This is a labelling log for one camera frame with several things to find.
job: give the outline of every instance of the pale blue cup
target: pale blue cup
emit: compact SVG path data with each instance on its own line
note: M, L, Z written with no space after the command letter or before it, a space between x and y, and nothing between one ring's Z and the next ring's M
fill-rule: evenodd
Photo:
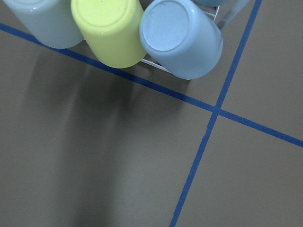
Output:
M224 5L225 3L229 2L230 0L195 0L196 2L199 2L200 4L204 6L209 7L216 7Z
M3 0L25 27L46 46L72 47L83 40L71 0Z
M220 30L189 0L153 1L143 14L139 34L147 53L182 79L207 74L222 54Z

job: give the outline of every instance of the white wire rack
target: white wire rack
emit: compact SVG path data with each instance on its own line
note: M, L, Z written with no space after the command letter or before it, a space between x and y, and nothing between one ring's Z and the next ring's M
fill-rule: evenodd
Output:
M212 21L215 22L220 7L210 8L210 7L202 6L202 5L200 5L200 4L197 4L197 6L198 6L201 10L203 10L203 12L204 12L206 15L208 15ZM160 64L158 64L158 63L157 63L150 55L148 55L148 54L145 56L145 58L143 58L143 59L141 60L141 62L143 62L143 63L145 63L145 64L148 64L148 65L151 65L151 66L153 66L153 67L156 67L156 68L158 68L158 69L160 69L160 70L169 72L166 68L164 68L163 66L161 66Z

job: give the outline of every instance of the gray floor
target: gray floor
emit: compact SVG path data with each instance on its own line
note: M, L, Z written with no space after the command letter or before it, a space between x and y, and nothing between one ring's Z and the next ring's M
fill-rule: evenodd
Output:
M228 87L254 4L190 82L102 70L2 26L0 226L303 226L303 1L262 2ZM0 22L29 33L2 1Z

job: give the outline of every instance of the blue tape line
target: blue tape line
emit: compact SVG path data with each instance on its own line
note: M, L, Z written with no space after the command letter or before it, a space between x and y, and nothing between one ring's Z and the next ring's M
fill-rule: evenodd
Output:
M214 125L216 123L217 118L218 118L218 114L212 113L212 116L210 117L210 120L209 120L208 125L207 125L206 134L205 134L205 136L203 137L203 139L201 141L201 144L200 144L200 147L198 149L197 155L196 155L196 157L194 159L194 162L193 162L193 164L190 168L189 175L188 175L187 180L184 184L182 193L180 195L179 201L178 201L177 206L175 208L174 216L173 216L173 219L170 223L170 227L175 227L176 224L177 224L177 221L178 221L179 216L181 214L182 208L184 206L184 203L185 203L185 200L187 198L190 187L193 183L194 177L195 177L196 172L198 170L198 167L200 165L202 156L203 156L205 148L207 146L209 137L212 134L212 131L213 131L213 128L214 128Z
M225 110L220 110L219 115L303 148L302 140L296 139L294 137L291 137L289 135L286 135L284 133L281 133L279 131L276 131L274 129L261 125L259 123L253 122L244 117L240 117L238 115L235 115L235 114L230 113Z
M167 87L161 86L159 84L153 83L153 82L148 81L146 79L143 79L141 77L135 76L135 75L133 75L131 73L128 73L128 72L125 72L123 70L111 68L111 67L106 66L103 63L101 63L101 62L99 62L99 61L97 61L95 59L89 58L89 57L87 57L87 56L85 56L83 54L71 51L69 49L55 49L55 48L51 48L51 47L45 46L44 44L40 43L33 35L30 35L28 33L25 33L23 31L20 31L18 29L15 29L13 27L5 25L3 23L0 23L0 30L2 30L4 32L7 32L7 33L10 33L12 35L15 35L17 37L20 37L22 39L26 39L26 40L28 40L28 41L30 41L32 43L35 43L35 44L38 44L40 46L46 47L46 48L48 48L50 50L59 52L61 54L64 54L64 55L69 56L69 57L71 57L73 59L79 60L79 61L84 62L86 64L89 64L91 66L97 67L97 68L102 69L104 71L113 73L113 74L115 74L117 76L120 76L122 78L130 80L130 81L132 81L134 83L143 85L145 87L148 87L148 88L153 89L155 91L161 92L163 94L166 94L166 95L168 95L170 97L173 97L173 98L176 98L176 99L181 100L183 102L186 102L188 104L197 106L197 107L202 108L204 110L208 110L210 112L212 112L214 110L214 106L212 106L210 104L207 104L207 103L202 102L200 100L197 100L195 98L186 96L186 95L184 95L182 93L179 93L179 92L174 91L172 89L169 89Z
M220 95L218 97L217 103L215 105L215 109L212 113L212 116L211 116L209 122L208 122L206 134L202 138L202 141L201 141L200 147L198 149L197 155L196 155L195 160L194 160L194 162L191 166L189 175L187 177L187 180L186 180L185 185L183 187L183 190L182 190L182 193L180 195L179 201L178 201L177 206L175 208L174 216L173 216L172 221L170 223L170 227L175 227L177 222L178 222L178 219L180 217L180 214L181 214L182 208L184 206L185 200L187 198L190 187L191 187L192 182L194 180L194 177L196 175L196 172L197 172L197 169L198 169L199 164L201 162L201 159L202 159L202 156L204 154L205 148L208 144L209 137L212 134L214 125L215 125L216 120L218 118L218 115L220 113L220 109L223 105L223 102L225 100L227 91L228 91L229 86L232 82L232 78L233 78L233 76L235 74L235 71L238 67L238 64L239 64L240 58L242 56L242 53L244 51L245 45L247 43L248 37L249 37L250 32L252 30L253 24L256 20L256 17L257 17L258 11L260 9L261 3L262 3L262 0L256 0L255 5L252 9L252 12L250 14L250 18L249 18L248 23L245 27L243 36L241 38L241 41L240 41L239 46L237 48L236 54L235 54L234 59L232 61L232 65L230 67L230 70L228 72L228 75L226 77L224 85L223 85L222 90L220 92Z
M255 5L254 5L254 7L251 11L250 18L248 20L245 31L244 31L243 36L241 38L241 41L239 43L238 49L237 49L236 54L234 56L234 59L232 61L232 65L231 65L231 67L229 69L229 72L227 74L227 78L225 80L225 83L224 83L223 88L221 90L221 93L219 95L218 102L216 103L216 110L220 110L222 105L223 105L223 102L224 102L225 97L227 95L227 91L228 91L229 86L232 82L232 78L233 78L233 76L236 72L236 69L238 67L240 58L241 58L241 56L243 54L243 51L244 51L244 48L246 46L248 37L249 37L250 32L252 30L252 27L255 23L255 20L256 20L258 11L260 9L261 3L262 3L262 0L256 0Z

